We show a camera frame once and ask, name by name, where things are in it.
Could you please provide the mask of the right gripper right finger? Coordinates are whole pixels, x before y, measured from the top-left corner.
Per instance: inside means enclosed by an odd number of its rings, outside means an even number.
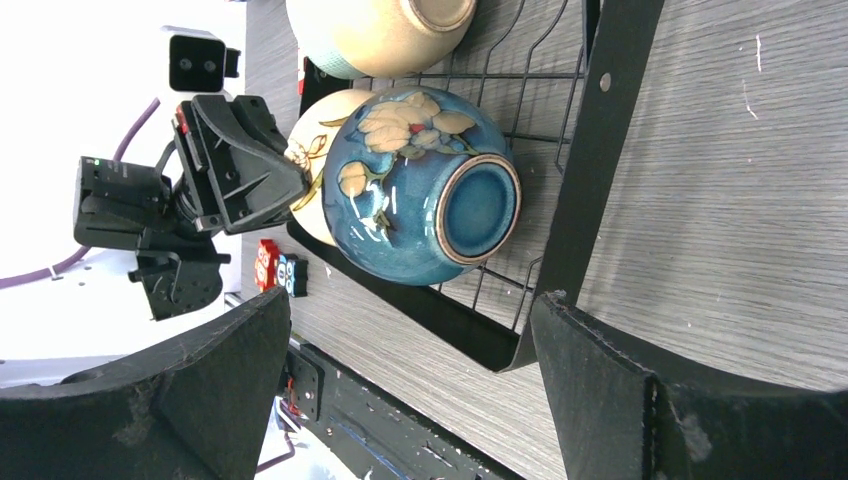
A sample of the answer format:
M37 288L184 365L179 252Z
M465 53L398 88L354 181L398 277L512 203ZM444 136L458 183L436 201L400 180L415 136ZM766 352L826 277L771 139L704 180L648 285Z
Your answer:
M847 394L712 368L613 328L562 293L530 325L571 479L843 479Z

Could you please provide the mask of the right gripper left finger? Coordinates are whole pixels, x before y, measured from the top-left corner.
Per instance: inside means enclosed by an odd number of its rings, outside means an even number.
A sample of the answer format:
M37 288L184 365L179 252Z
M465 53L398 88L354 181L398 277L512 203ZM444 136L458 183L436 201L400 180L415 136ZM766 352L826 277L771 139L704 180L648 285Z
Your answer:
M250 479L291 331L274 288L60 383L1 392L5 479Z

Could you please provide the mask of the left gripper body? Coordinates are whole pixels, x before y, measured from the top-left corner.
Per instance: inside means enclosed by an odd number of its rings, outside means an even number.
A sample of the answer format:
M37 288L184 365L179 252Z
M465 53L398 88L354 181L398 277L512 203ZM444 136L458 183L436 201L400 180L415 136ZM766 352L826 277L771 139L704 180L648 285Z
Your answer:
M231 260L213 242L229 234L201 170L191 100L176 107L173 138L155 165L83 156L76 173L74 239L134 253L128 279L142 286L156 321L211 304L223 291L219 268Z

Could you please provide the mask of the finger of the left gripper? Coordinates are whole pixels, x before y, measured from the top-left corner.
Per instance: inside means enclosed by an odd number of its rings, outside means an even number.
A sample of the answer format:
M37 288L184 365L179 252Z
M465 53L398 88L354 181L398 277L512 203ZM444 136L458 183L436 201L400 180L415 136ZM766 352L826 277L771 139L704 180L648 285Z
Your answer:
M308 191L308 174L285 157L286 138L260 96L197 95L191 114L223 229L229 235L283 225Z

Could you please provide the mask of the beige bowl with bird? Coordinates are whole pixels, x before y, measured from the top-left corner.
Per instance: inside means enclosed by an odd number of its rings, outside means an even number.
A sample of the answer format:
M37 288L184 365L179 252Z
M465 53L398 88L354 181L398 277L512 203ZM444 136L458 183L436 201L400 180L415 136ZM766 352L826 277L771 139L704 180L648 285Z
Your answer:
M375 95L364 89L331 93L309 107L288 138L285 157L300 167L309 181L307 192L290 205L295 221L313 238L334 246L324 217L323 168L333 140L345 121Z

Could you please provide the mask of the dark blue glazed bowl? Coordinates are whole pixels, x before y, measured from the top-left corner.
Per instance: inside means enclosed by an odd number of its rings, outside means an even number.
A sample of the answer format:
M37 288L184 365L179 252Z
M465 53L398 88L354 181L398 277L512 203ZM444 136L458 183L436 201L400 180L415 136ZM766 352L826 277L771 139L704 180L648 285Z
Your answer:
M522 209L500 127L445 90L382 90L340 127L323 167L322 208L340 253L383 280L443 283L479 266Z

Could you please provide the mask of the beige plain bowl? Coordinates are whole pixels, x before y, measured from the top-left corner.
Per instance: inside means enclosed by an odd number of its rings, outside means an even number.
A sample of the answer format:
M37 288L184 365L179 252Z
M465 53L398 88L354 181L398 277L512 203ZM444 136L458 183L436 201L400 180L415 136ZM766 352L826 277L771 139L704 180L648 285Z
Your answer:
M355 80L423 72L461 42L474 0L291 0L301 53L327 75Z

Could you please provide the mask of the black wire dish rack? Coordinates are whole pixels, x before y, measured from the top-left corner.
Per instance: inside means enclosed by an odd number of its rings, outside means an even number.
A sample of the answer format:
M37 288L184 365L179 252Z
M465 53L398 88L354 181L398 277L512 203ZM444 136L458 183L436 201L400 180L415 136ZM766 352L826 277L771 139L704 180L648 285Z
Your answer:
M536 359L529 314L544 289L576 300L626 139L660 1L485 1L460 48L416 84L443 87L501 124L524 187L517 234L435 287L393 286L290 225L313 256L493 372Z

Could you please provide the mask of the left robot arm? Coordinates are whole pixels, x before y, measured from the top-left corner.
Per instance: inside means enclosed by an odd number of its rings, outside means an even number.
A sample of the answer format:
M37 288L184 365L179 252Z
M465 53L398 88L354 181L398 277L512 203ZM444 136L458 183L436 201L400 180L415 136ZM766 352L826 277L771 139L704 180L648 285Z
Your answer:
M218 296L195 312L156 321L141 285L128 279L134 253L93 249L75 257L74 133L38 140L5 134L1 150L1 385L52 385L216 318Z

